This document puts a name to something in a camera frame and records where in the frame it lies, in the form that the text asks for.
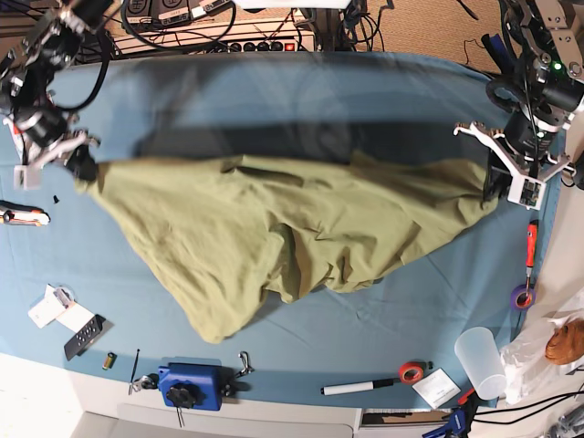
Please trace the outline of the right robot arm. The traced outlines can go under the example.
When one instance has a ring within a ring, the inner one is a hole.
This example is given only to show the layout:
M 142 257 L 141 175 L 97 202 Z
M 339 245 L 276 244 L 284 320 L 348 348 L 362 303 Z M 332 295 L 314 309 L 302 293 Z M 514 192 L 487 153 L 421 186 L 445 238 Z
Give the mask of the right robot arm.
M 217 198 L 251 183 L 383 184 L 498 199 L 488 150 L 458 122 L 506 123 L 487 75 L 405 53 L 259 52 L 147 57 L 62 71 L 30 67 L 26 93 L 75 104 L 101 139 L 81 179 L 60 165 L 41 188 L 68 183 L 139 203 Z

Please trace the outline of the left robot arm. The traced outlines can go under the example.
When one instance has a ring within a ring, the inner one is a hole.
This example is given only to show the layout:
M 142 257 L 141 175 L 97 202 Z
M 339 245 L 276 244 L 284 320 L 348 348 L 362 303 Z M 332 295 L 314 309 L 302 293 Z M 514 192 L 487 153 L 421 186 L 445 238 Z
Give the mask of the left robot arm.
M 101 139 L 100 163 L 251 155 L 346 163 L 355 151 L 423 163 L 487 162 L 457 123 L 489 124 L 525 162 L 542 159 L 583 110 L 583 85 L 558 60 L 534 6 L 512 1 L 521 56 L 490 75 L 445 59 L 359 51 L 233 51 L 235 3 L 208 27 L 131 32 L 81 119 Z

